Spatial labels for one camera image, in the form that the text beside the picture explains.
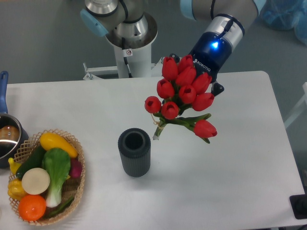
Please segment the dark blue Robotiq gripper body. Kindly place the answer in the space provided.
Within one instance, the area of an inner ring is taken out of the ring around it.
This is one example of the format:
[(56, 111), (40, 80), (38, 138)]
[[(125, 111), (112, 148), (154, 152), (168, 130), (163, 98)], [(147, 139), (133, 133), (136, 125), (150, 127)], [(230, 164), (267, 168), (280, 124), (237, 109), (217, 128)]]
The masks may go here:
[(234, 17), (219, 14), (213, 18), (205, 32), (190, 51), (197, 74), (208, 73), (212, 82), (243, 38), (245, 29)]

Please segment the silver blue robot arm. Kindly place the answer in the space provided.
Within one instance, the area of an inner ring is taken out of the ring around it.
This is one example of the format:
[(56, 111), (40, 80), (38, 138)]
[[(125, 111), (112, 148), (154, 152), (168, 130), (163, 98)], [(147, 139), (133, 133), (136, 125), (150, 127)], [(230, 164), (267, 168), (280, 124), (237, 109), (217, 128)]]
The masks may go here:
[[(208, 73), (212, 77), (213, 95), (223, 92), (217, 74), (264, 5), (263, 0), (180, 2), (186, 18), (211, 19), (190, 54), (197, 74)], [(93, 34), (106, 37), (113, 46), (120, 78), (150, 76), (151, 45), (157, 36), (157, 24), (144, 11), (141, 0), (87, 0), (80, 16)]]

